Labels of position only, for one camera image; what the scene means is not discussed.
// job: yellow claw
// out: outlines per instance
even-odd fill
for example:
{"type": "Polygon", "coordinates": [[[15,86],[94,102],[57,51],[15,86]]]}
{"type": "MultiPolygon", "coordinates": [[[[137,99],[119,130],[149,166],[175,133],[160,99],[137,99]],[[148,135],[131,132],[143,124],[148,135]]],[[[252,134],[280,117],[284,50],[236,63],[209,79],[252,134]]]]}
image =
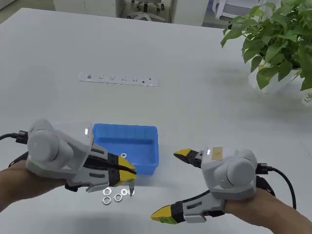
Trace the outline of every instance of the yellow claw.
{"type": "Polygon", "coordinates": [[[187,156],[187,154],[191,151],[191,149],[183,149],[174,152],[174,155],[182,155],[182,156],[187,156]]]}
{"type": "Polygon", "coordinates": [[[151,215],[151,219],[168,224],[177,224],[176,220],[171,215],[171,205],[164,206],[151,215]]]}
{"type": "MultiPolygon", "coordinates": [[[[128,162],[126,159],[124,159],[121,156],[118,156],[118,165],[130,168],[130,169],[132,169],[134,171],[136,170],[134,165],[132,165],[130,162],[128,162]]],[[[131,173],[131,172],[120,170],[119,171],[119,179],[120,179],[120,181],[116,185],[114,185],[114,187],[117,187],[117,186],[121,185],[124,182],[130,182],[130,180],[133,180],[136,177],[137,176],[135,174],[131,173]]]]}

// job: blue plastic tray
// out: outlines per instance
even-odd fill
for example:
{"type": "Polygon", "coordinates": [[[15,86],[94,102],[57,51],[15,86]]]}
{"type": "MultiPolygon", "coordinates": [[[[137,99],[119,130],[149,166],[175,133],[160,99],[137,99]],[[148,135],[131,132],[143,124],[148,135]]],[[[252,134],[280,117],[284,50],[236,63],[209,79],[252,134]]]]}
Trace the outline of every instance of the blue plastic tray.
{"type": "Polygon", "coordinates": [[[158,166],[158,134],[154,126],[97,123],[93,135],[94,143],[108,152],[126,153],[139,175],[152,175],[158,166]]]}

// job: human hand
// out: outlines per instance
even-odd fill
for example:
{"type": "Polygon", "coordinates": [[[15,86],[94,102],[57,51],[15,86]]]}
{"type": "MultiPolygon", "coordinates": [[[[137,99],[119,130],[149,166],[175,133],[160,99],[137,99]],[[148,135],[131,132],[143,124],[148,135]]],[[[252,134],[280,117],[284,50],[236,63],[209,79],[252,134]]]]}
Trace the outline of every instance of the human hand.
{"type": "Polygon", "coordinates": [[[264,189],[243,201],[226,201],[225,212],[275,234],[312,234],[312,223],[264,189]]]}
{"type": "Polygon", "coordinates": [[[5,188],[1,190],[0,198],[8,206],[19,200],[40,196],[65,184],[65,179],[44,178],[30,172],[23,160],[0,171],[0,186],[5,188]]]}
{"type": "Polygon", "coordinates": [[[282,203],[264,189],[257,189],[256,196],[243,201],[226,201],[225,213],[233,214],[256,226],[267,227],[274,215],[274,208],[282,203]]]}

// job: potted plant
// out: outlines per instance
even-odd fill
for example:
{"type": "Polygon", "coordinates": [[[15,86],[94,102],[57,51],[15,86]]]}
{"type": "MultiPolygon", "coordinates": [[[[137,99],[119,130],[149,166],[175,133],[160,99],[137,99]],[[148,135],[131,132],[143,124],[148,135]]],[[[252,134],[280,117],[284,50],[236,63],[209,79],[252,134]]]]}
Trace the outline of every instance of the potted plant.
{"type": "Polygon", "coordinates": [[[297,76],[303,79],[301,91],[312,88],[312,1],[282,0],[278,9],[274,3],[264,5],[271,8],[272,16],[266,19],[260,5],[234,18],[230,25],[240,26],[223,31],[222,47],[229,39],[245,37],[242,56],[245,63],[251,60],[249,79],[260,89],[270,88],[267,93],[297,76]]]}

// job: electrical outlet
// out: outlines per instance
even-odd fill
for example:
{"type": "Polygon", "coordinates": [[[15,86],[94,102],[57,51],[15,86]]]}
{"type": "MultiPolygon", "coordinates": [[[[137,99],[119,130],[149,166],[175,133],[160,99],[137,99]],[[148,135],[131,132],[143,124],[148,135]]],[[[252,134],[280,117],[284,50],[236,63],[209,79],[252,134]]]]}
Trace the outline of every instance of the electrical outlet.
{"type": "Polygon", "coordinates": [[[94,75],[92,73],[80,73],[80,81],[97,82],[97,83],[112,83],[112,84],[129,84],[140,86],[158,86],[156,78],[136,78],[116,75],[94,75]]]}

